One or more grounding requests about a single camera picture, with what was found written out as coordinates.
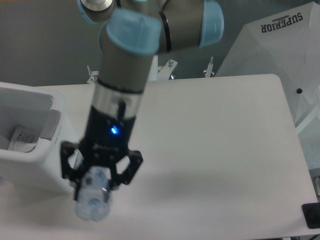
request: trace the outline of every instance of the cable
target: cable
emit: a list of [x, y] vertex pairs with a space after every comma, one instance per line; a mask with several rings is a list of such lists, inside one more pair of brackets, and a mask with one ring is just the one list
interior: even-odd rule
[[320, 236], [320, 234], [318, 234], [318, 235], [314, 235], [313, 237], [311, 237], [309, 240], [314, 240], [314, 239], [316, 239], [317, 237], [319, 237]]
[[165, 3], [162, 6], [162, 12], [165, 10], [167, 4], [169, 3], [170, 0], [166, 0]]

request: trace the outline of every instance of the clear plastic bottle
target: clear plastic bottle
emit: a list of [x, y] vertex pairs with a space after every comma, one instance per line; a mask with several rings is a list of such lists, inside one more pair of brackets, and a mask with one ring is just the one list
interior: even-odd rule
[[111, 201], [106, 168], [91, 167], [82, 178], [75, 208], [76, 214], [86, 221], [100, 221], [108, 215]]

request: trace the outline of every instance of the white table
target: white table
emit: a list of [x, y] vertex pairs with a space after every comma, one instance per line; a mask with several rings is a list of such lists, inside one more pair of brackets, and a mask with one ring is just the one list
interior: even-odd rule
[[[51, 86], [82, 136], [93, 85]], [[0, 185], [2, 240], [251, 240], [319, 234], [301, 205], [317, 198], [274, 75], [148, 83], [131, 149], [144, 163], [85, 222], [71, 195]]]

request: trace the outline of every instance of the white bin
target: white bin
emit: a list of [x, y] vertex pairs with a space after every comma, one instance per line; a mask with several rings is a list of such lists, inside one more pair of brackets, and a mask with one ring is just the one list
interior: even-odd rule
[[[28, 152], [8, 150], [18, 126], [38, 133], [35, 148]], [[69, 181], [61, 178], [60, 143], [79, 139], [66, 114], [64, 96], [38, 87], [0, 82], [0, 176], [17, 186], [70, 193]], [[70, 159], [73, 166], [75, 155]]]

